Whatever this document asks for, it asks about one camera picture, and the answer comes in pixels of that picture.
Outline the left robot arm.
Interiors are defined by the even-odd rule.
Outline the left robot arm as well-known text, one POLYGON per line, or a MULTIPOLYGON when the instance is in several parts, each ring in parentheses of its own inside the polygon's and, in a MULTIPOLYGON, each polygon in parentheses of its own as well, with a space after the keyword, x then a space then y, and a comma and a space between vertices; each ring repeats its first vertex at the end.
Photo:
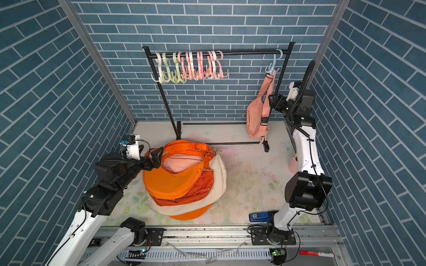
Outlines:
POLYGON ((120 153, 111 153, 95 164, 99 182, 82 197, 73 221, 55 249, 48 266, 107 266, 126 247, 131 245, 150 248, 152 237, 145 223, 127 218, 115 234, 102 244, 89 258, 81 260, 101 225, 112 214, 123 198, 124 190, 142 170, 151 171, 161 165, 164 149, 148 152, 147 156, 134 159, 120 153))

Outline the pink sling bag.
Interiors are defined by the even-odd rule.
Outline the pink sling bag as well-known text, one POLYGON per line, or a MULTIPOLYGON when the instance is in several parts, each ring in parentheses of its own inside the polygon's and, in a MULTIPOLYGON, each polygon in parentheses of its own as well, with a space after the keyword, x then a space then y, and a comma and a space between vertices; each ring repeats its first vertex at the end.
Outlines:
POLYGON ((246 126, 252 139, 259 139, 260 144, 267 141, 268 121, 270 117, 269 96, 272 95, 276 71, 273 75, 267 73, 255 100, 247 107, 246 126))
POLYGON ((175 154, 162 163, 162 168, 170 172, 182 172, 202 161, 198 155, 175 154))

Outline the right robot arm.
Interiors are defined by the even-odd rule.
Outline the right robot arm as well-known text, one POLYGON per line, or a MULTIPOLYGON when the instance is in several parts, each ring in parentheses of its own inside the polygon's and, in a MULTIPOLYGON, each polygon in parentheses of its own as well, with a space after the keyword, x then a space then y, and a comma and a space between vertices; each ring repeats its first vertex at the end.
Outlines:
POLYGON ((292 225, 300 215, 312 215, 314 209, 320 208, 333 185, 319 161, 317 125, 311 115, 315 93, 307 88, 315 63, 309 63, 302 81, 290 85, 287 96, 274 94, 268 98, 270 107, 284 115, 296 153, 294 175, 285 187, 285 204, 267 223, 265 236, 273 244, 294 242, 292 225))

